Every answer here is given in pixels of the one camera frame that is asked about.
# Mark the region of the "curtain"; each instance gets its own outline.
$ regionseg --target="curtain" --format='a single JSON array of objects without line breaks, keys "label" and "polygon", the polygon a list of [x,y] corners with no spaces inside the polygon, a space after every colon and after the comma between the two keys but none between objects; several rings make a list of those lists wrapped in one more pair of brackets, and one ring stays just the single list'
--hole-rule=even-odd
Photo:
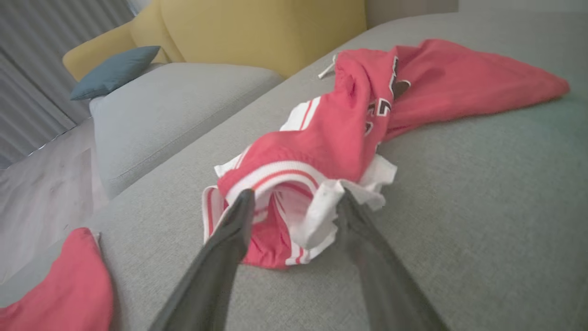
[{"label": "curtain", "polygon": [[125,0],[0,2],[0,168],[90,117],[61,58],[132,18]]}]

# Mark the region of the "drawstring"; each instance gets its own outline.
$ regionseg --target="drawstring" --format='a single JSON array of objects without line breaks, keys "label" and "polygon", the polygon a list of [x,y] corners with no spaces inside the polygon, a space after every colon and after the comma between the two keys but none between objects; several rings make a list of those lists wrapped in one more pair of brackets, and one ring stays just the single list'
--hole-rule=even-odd
[{"label": "drawstring", "polygon": [[337,54],[333,55],[333,62],[331,64],[329,64],[329,66],[323,70],[323,72],[321,72],[319,74],[319,79],[323,79],[323,77],[329,73],[329,71],[333,70],[333,67],[335,66],[335,61],[337,61]]}]

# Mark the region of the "wooden floor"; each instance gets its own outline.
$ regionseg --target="wooden floor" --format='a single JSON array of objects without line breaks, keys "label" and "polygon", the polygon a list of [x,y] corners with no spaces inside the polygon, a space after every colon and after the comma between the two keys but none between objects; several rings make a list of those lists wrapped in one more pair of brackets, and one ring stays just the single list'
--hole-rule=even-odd
[{"label": "wooden floor", "polygon": [[0,170],[0,283],[107,203],[91,118]]}]

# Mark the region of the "teal cushion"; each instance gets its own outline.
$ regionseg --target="teal cushion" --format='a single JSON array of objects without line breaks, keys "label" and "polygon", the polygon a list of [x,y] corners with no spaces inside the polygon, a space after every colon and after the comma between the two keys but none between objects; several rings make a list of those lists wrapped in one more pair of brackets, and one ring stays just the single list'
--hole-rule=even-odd
[{"label": "teal cushion", "polygon": [[113,55],[75,85],[70,100],[84,100],[106,95],[134,80],[147,69],[159,49],[160,46],[145,46]]}]

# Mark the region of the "gray fabric upholstery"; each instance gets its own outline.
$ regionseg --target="gray fabric upholstery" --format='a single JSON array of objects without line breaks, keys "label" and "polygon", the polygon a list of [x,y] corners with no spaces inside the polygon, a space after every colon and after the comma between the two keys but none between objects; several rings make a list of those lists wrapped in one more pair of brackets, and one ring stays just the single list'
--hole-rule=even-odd
[{"label": "gray fabric upholstery", "polygon": [[172,63],[107,95],[94,116],[110,198],[282,82],[268,69]]},{"label": "gray fabric upholstery", "polygon": [[[588,328],[588,28],[583,15],[444,14],[381,25],[342,48],[439,37],[569,80],[562,100],[428,125],[382,144],[399,169],[377,227],[452,330]],[[333,87],[304,69],[171,157],[88,225],[116,294],[115,329],[145,330],[202,245],[212,167]],[[15,284],[25,292],[34,284]],[[226,330],[366,330],[358,274],[335,247],[288,271],[241,266]]]},{"label": "gray fabric upholstery", "polygon": [[588,2],[586,0],[459,0],[459,11],[479,11],[489,8],[536,12],[588,12]]}]

